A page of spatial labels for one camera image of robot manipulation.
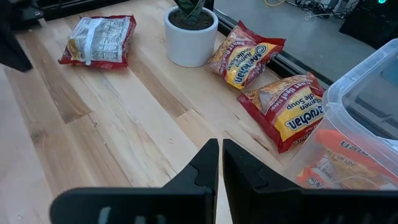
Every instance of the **potted plant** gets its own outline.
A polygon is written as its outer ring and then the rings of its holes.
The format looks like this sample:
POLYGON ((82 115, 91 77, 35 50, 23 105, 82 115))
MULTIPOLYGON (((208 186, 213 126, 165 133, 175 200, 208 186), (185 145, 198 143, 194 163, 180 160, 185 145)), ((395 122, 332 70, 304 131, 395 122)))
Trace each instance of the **potted plant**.
POLYGON ((184 67, 207 63, 214 51, 218 18, 203 7, 206 0, 174 0, 164 16, 169 59, 184 67))

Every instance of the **clear plastic bin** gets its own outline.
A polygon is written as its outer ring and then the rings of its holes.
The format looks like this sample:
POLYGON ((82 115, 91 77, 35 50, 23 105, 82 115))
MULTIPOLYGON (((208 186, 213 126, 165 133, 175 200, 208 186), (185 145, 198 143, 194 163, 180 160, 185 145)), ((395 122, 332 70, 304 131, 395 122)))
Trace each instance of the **clear plastic bin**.
POLYGON ((398 189, 398 39, 335 82, 285 176, 305 188, 398 189))

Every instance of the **light wood surface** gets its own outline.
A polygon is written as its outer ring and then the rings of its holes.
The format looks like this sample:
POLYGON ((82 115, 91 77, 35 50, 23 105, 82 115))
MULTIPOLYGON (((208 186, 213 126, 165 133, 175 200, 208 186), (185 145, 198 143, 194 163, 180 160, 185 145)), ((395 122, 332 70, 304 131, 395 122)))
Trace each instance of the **light wood surface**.
MULTIPOLYGON (((0 67, 0 223, 49 223, 48 208, 74 187, 161 187, 209 138, 231 138, 282 172, 278 155, 236 101, 239 91, 208 67, 183 68, 166 56, 164 0, 132 0, 49 21, 17 35, 34 69, 0 67), (133 14, 129 66, 59 65, 83 16, 133 14)), ((218 34, 216 46, 224 40, 218 34)), ((250 89, 274 82, 270 70, 250 89)), ((220 172, 218 223, 231 223, 220 172)))

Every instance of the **instant noodle soup package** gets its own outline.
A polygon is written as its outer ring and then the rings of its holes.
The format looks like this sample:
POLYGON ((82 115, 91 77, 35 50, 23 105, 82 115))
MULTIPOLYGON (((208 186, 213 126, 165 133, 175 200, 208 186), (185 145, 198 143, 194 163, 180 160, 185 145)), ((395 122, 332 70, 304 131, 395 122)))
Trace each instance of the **instant noodle soup package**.
POLYGON ((297 176, 296 183, 305 188, 398 190, 398 178, 373 159, 380 152, 369 146, 361 149, 335 129, 317 129, 317 146, 322 148, 313 164, 297 176))
POLYGON ((134 16, 84 17, 73 30, 59 64, 100 68, 127 66, 134 16))
POLYGON ((247 91, 238 96, 238 101, 283 153, 308 138, 322 120, 323 92, 317 79, 308 73, 247 91))
POLYGON ((208 64, 240 90, 261 75, 266 63, 282 51, 284 44, 285 39, 261 37, 239 21, 208 64))

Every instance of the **maruchan ramen package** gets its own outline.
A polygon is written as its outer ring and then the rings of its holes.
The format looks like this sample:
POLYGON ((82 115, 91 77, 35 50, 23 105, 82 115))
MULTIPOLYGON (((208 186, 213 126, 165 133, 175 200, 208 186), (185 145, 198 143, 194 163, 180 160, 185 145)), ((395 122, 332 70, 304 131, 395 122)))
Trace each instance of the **maruchan ramen package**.
POLYGON ((261 37, 239 21, 208 63, 213 72, 240 90, 261 75, 284 44, 285 39, 261 37))
POLYGON ((398 178, 339 131, 318 129, 314 135, 325 153, 297 176, 302 187, 398 190, 398 178))
POLYGON ((317 79, 308 73, 242 93, 238 101, 283 153, 308 138, 322 120, 323 92, 317 79))
POLYGON ((100 68, 127 66, 133 16, 84 17, 73 30, 60 64, 100 68))

